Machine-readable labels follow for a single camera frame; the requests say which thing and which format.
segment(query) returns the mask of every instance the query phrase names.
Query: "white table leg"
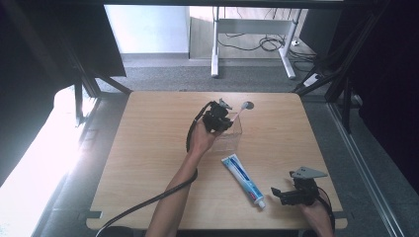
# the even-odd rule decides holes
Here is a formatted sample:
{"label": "white table leg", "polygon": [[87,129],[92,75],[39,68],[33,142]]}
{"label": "white table leg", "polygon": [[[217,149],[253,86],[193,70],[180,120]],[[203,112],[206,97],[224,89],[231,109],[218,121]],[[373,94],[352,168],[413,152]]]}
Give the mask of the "white table leg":
{"label": "white table leg", "polygon": [[301,9],[297,9],[293,15],[293,23],[291,24],[289,33],[287,35],[286,45],[279,49],[281,59],[290,79],[295,78],[295,73],[293,72],[293,67],[290,64],[290,60],[288,59],[288,52],[291,46],[291,42],[293,41],[293,34],[295,34],[296,26],[298,26],[298,19],[300,14]]}
{"label": "white table leg", "polygon": [[215,16],[213,19],[213,46],[212,56],[210,63],[210,75],[211,77],[218,77],[218,13],[219,7],[215,8]]}

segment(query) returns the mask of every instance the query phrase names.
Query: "black curtain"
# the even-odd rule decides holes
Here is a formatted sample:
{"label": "black curtain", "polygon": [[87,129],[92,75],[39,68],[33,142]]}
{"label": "black curtain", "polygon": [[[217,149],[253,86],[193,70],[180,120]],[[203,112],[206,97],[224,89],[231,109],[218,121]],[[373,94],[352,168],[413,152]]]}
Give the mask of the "black curtain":
{"label": "black curtain", "polygon": [[354,63],[360,116],[419,193],[419,26],[413,1],[391,0]]}
{"label": "black curtain", "polygon": [[0,4],[0,185],[44,125],[56,92],[80,81],[77,63],[88,76],[126,76],[104,6]]}

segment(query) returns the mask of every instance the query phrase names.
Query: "blue toothpaste tube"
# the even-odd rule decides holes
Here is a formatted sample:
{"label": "blue toothpaste tube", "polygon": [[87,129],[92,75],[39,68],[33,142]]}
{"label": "blue toothpaste tube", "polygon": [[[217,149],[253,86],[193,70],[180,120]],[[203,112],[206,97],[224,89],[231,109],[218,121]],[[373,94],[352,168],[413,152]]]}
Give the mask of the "blue toothpaste tube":
{"label": "blue toothpaste tube", "polygon": [[263,202],[263,195],[250,179],[249,175],[244,170],[236,154],[232,154],[221,160],[222,164],[234,175],[240,183],[243,190],[255,204],[259,204],[261,208],[265,207]]}

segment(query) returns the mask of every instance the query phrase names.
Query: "wall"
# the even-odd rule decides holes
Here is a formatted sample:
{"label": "wall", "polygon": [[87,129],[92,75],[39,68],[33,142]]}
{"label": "wall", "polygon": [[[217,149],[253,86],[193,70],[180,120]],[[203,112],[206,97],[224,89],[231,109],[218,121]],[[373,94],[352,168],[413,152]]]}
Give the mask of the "wall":
{"label": "wall", "polygon": [[105,6],[120,53],[187,53],[189,7]]}

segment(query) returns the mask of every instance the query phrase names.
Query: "metal bracket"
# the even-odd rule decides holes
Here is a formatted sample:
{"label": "metal bracket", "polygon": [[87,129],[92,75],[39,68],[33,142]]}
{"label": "metal bracket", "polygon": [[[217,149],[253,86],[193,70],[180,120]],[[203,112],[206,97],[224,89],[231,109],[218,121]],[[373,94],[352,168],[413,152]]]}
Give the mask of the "metal bracket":
{"label": "metal bracket", "polygon": [[298,170],[291,173],[291,177],[297,178],[297,179],[314,179],[314,178],[320,178],[320,177],[327,177],[327,174],[313,170],[304,166],[301,166]]}

